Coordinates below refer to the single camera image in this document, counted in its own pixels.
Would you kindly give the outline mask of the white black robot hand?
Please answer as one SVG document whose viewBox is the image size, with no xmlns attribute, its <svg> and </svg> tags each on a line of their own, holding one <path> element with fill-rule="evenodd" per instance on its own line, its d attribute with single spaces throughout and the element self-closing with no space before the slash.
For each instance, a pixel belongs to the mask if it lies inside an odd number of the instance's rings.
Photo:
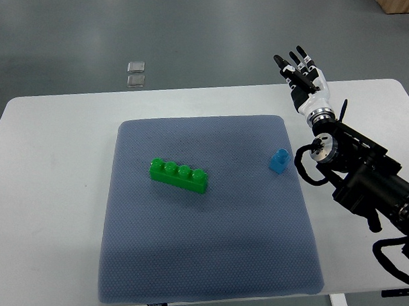
<svg viewBox="0 0 409 306">
<path fill-rule="evenodd" d="M 321 119 L 334 119 L 336 115 L 329 104 L 330 89 L 324 73 L 301 46 L 296 50 L 296 53 L 289 53 L 293 64 L 279 55 L 273 58 L 290 87 L 294 108 L 310 127 Z"/>
</svg>

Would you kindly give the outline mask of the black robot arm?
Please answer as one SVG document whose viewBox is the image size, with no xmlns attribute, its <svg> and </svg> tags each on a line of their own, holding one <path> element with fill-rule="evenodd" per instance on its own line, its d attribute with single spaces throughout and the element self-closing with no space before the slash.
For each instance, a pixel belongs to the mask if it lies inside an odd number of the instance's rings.
<svg viewBox="0 0 409 306">
<path fill-rule="evenodd" d="M 324 181 L 335 187 L 334 201 L 366 218 L 374 233 L 381 231 L 382 214 L 409 236 L 409 183 L 398 175 L 401 165 L 329 107 L 309 112 L 306 119 L 315 135 L 310 156 Z"/>
</svg>

